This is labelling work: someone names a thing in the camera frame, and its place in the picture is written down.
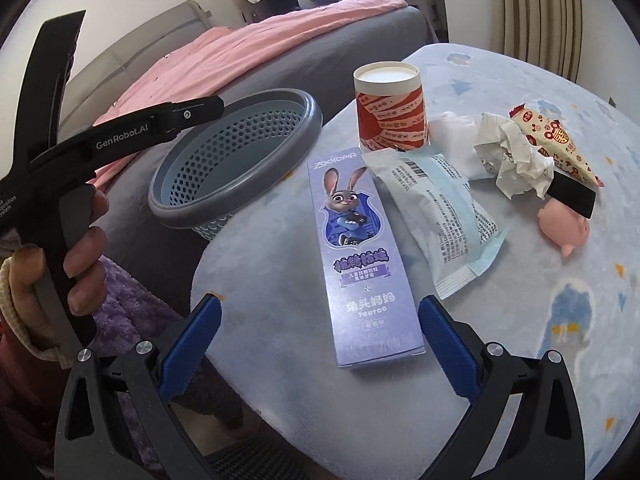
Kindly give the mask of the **person's left hand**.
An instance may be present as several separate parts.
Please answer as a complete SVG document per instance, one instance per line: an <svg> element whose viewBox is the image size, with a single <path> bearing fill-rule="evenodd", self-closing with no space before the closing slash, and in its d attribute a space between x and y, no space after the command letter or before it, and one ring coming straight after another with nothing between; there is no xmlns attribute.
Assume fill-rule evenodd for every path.
<svg viewBox="0 0 640 480"><path fill-rule="evenodd" d="M66 252L63 270L75 281L67 295L70 313L76 316L94 315L106 297L105 269L101 262L106 245L104 231L93 222L108 211L108 199L92 185L89 210L85 213L87 227L82 237ZM26 344L44 350L58 344L54 329L43 312L35 293L35 284L47 271L46 253L37 245L21 241L8 260L8 284L12 300L12 330Z"/></svg>

